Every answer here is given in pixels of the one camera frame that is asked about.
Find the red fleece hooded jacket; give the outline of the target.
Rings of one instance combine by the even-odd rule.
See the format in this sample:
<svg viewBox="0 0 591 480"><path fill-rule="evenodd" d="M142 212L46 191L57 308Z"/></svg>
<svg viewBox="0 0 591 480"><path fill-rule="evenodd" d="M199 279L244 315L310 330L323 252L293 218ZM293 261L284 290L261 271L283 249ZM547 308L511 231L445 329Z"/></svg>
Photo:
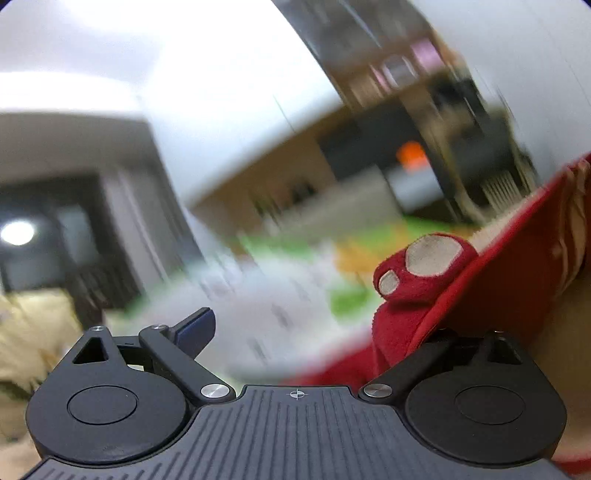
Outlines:
<svg viewBox="0 0 591 480"><path fill-rule="evenodd" d="M375 271L370 341L304 377L288 479L565 479L590 473L590 160L472 240L422 237ZM450 329L400 400L359 390Z"/></svg>

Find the colourful cartoon play mat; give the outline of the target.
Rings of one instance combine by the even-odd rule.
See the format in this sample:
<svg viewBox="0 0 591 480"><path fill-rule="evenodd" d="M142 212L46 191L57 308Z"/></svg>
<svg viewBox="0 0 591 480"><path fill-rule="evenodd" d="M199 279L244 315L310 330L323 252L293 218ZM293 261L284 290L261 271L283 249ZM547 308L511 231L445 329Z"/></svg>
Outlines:
<svg viewBox="0 0 591 480"><path fill-rule="evenodd" d="M342 238L301 241L242 236L109 312L114 335L173 325L201 307L214 312L214 338L198 362L221 378L280 383L365 343L382 299L374 270L420 237L472 228L406 217Z"/></svg>

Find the cream plush toy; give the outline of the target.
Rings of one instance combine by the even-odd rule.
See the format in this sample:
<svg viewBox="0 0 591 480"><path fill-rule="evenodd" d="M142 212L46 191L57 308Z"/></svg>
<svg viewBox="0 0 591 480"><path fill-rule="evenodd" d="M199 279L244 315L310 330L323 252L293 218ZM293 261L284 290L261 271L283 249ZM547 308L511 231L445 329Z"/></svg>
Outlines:
<svg viewBox="0 0 591 480"><path fill-rule="evenodd" d="M60 289L1 296L1 441L27 433L26 407L82 335L70 296Z"/></svg>

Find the round ceiling lamp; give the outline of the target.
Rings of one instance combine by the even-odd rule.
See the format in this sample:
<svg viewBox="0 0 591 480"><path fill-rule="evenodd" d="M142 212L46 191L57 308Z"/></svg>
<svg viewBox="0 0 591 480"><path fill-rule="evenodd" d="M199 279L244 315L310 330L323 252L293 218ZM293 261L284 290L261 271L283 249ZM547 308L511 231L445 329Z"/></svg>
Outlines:
<svg viewBox="0 0 591 480"><path fill-rule="evenodd" d="M0 230L1 240L11 246L24 246L31 242L36 233L33 223L27 220L14 220L6 223Z"/></svg>

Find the orange object on desk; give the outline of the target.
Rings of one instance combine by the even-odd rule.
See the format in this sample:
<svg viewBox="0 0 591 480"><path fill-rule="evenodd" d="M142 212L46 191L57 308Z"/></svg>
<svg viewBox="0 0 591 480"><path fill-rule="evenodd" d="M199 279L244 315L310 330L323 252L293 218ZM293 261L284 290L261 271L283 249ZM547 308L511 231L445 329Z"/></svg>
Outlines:
<svg viewBox="0 0 591 480"><path fill-rule="evenodd" d="M421 143L409 141L401 145L397 151L397 159L408 172L418 172L430 166L430 161Z"/></svg>

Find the beige office chair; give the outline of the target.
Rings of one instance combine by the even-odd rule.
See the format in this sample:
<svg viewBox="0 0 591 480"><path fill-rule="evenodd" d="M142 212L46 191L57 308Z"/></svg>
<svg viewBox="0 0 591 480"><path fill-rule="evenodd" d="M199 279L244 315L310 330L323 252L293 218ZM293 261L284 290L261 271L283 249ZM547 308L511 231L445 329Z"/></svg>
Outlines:
<svg viewBox="0 0 591 480"><path fill-rule="evenodd" d="M484 100L471 79L442 81L429 93L422 133L454 213L483 225L533 192L537 172L504 104Z"/></svg>

